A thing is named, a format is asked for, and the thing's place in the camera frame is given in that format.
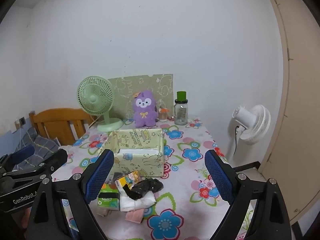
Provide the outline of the white standing fan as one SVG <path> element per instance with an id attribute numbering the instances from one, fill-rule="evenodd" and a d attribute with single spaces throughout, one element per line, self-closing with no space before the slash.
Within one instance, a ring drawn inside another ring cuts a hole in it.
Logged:
<path id="1" fill-rule="evenodd" d="M 270 112 L 263 105 L 256 105 L 250 110 L 238 106 L 232 118 L 238 123 L 236 142 L 241 140 L 247 145 L 254 145 L 263 139 L 271 124 Z"/>

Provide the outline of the black plastic bag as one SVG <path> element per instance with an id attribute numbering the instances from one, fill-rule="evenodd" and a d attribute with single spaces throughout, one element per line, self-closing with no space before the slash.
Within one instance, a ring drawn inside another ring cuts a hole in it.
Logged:
<path id="1" fill-rule="evenodd" d="M 156 193 L 163 189 L 163 183 L 158 179 L 146 178 L 136 183 L 127 193 L 127 195 L 133 199 L 138 200 L 143 198 L 149 191 Z"/>

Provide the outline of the purple plush toy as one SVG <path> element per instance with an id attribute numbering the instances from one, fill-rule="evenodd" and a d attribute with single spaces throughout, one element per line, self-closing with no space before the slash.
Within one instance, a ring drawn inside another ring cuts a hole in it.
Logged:
<path id="1" fill-rule="evenodd" d="M 156 125 L 158 112 L 156 100 L 150 90 L 139 92 L 135 95 L 133 103 L 133 119 L 137 128 L 153 127 Z"/>

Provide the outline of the floral tablecloth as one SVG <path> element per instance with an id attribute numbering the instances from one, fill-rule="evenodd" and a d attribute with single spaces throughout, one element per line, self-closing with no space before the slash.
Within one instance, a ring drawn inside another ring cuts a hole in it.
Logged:
<path id="1" fill-rule="evenodd" d="M 155 128 L 164 132 L 164 175 L 157 177 L 164 187 L 144 211 L 143 221 L 126 221 L 125 212 L 99 208 L 98 200 L 91 202 L 92 211 L 109 239 L 210 239 L 229 207 L 204 164 L 208 150 L 220 149 L 198 119 L 185 126 L 167 121 Z M 122 129 L 136 128 L 126 120 Z M 109 134 L 92 128 L 66 146 L 67 163 L 53 173 L 53 180 L 82 173 L 97 160 Z"/>

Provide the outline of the white tissue pack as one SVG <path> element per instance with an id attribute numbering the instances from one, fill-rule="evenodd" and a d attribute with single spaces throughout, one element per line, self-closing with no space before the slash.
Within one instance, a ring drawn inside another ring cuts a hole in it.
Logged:
<path id="1" fill-rule="evenodd" d="M 139 209 L 147 209 L 156 202 L 154 194 L 149 191 L 144 197 L 133 200 L 131 199 L 123 189 L 119 189 L 119 206 L 121 212 L 129 212 Z"/>

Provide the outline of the yellow cartoon storage box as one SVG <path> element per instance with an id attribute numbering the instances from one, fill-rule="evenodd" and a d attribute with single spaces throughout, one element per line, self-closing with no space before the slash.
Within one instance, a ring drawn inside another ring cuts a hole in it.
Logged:
<path id="1" fill-rule="evenodd" d="M 112 174 L 138 171 L 141 177 L 164 175 L 164 132 L 160 128 L 113 131 L 102 144 L 99 154 L 104 150 L 114 153 Z"/>

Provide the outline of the glass jar green lid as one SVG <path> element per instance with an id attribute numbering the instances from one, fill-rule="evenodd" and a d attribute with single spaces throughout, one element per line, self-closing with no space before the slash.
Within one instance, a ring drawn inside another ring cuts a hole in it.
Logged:
<path id="1" fill-rule="evenodd" d="M 176 125 L 188 123 L 188 100 L 186 91 L 178 91 L 174 105 L 174 119 Z"/>

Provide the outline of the beige door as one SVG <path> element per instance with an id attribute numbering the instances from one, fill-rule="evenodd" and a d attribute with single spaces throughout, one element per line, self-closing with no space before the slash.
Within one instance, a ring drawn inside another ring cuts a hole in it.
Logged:
<path id="1" fill-rule="evenodd" d="M 283 85 L 259 171 L 277 181 L 295 223 L 319 200 L 319 25 L 303 0 L 270 1 L 283 49 Z"/>

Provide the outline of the green desk fan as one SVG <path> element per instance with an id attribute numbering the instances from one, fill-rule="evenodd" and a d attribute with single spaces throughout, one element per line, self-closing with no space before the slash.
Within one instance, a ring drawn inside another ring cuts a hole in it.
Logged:
<path id="1" fill-rule="evenodd" d="M 112 132 L 123 126 L 119 118 L 111 118 L 109 113 L 114 105 L 114 89 L 110 81 L 100 76 L 89 76 L 82 80 L 77 88 L 77 100 L 89 115 L 102 116 L 97 125 L 101 132 Z"/>

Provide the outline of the green tissue pack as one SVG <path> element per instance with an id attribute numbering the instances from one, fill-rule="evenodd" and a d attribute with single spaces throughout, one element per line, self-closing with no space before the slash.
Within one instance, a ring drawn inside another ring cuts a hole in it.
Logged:
<path id="1" fill-rule="evenodd" d="M 115 184 L 103 184 L 98 194 L 98 207 L 106 210 L 120 210 L 119 191 Z"/>

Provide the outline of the wooden bed headboard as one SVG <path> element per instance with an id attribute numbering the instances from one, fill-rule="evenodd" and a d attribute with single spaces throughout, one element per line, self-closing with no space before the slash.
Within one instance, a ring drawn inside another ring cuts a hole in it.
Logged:
<path id="1" fill-rule="evenodd" d="M 85 133 L 85 124 L 92 117 L 82 109 L 52 108 L 36 114 L 29 113 L 29 119 L 38 135 L 47 139 L 57 139 L 61 145 L 72 145 Z"/>

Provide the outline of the pink packet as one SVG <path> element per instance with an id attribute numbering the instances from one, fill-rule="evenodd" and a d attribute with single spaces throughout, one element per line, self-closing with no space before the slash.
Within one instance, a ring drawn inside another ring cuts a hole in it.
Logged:
<path id="1" fill-rule="evenodd" d="M 144 218 L 144 209 L 133 210 L 126 213 L 125 220 L 140 224 Z"/>

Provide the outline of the cotton swab container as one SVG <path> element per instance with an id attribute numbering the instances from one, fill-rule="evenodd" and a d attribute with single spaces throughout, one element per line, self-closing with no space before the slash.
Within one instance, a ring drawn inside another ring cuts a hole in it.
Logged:
<path id="1" fill-rule="evenodd" d="M 159 107 L 158 118 L 160 122 L 166 122 L 169 116 L 169 110 L 167 108 Z"/>

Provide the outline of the yellow cartoon snack box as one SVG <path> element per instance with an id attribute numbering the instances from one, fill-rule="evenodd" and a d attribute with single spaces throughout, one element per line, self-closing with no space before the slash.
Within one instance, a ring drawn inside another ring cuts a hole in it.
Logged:
<path id="1" fill-rule="evenodd" d="M 117 188 L 128 187 L 132 189 L 137 183 L 141 181 L 140 174 L 138 171 L 132 171 L 129 174 L 126 174 L 115 181 Z"/>

